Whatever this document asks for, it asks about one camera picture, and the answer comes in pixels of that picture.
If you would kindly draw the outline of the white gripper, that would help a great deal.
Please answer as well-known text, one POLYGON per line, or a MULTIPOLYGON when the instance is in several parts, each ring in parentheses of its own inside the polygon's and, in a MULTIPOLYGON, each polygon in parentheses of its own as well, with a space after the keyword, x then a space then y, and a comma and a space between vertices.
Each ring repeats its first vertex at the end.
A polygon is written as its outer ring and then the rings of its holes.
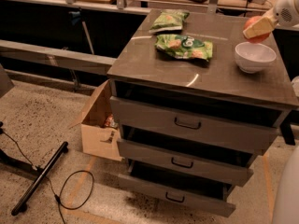
MULTIPOLYGON (((281 26, 293 27, 299 23, 299 0, 278 0, 274 14, 281 26)), ((270 17, 255 16, 248 19, 243 28, 247 40, 267 38, 275 29, 277 21, 270 17)))

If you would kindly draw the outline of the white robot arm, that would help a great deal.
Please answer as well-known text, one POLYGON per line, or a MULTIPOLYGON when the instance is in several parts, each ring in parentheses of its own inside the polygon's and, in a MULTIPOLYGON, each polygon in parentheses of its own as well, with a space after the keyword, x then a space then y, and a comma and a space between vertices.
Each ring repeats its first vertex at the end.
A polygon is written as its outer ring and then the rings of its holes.
MULTIPOLYGON (((243 36, 249 42, 265 40, 276 26, 293 27, 299 24, 299 0, 278 0, 257 19, 250 18, 243 36)), ((275 199, 272 224, 299 224, 299 147, 287 160, 275 199)))

